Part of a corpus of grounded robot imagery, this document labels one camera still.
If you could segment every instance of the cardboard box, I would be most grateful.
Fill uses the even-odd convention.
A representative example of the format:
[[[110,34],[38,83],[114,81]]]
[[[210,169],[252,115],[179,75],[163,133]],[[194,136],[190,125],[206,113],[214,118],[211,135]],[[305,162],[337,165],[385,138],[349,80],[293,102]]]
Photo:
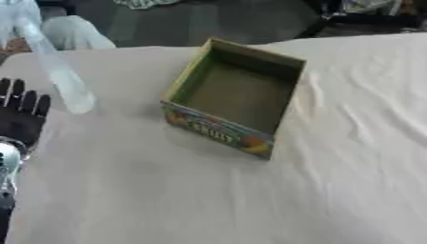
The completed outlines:
[[[162,99],[172,125],[270,158],[305,62],[210,39]]]

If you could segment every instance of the white fabric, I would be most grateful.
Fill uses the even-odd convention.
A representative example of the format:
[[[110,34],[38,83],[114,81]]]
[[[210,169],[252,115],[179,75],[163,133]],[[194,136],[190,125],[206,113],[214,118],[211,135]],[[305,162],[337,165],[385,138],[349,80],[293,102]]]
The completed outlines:
[[[45,21],[42,32],[58,50],[114,49],[115,44],[89,21],[79,16],[54,17]]]
[[[166,124],[193,48],[67,52],[99,108],[55,104],[8,243],[424,244],[427,34],[262,48],[308,60],[270,162]],[[0,76],[49,89],[33,54]]]

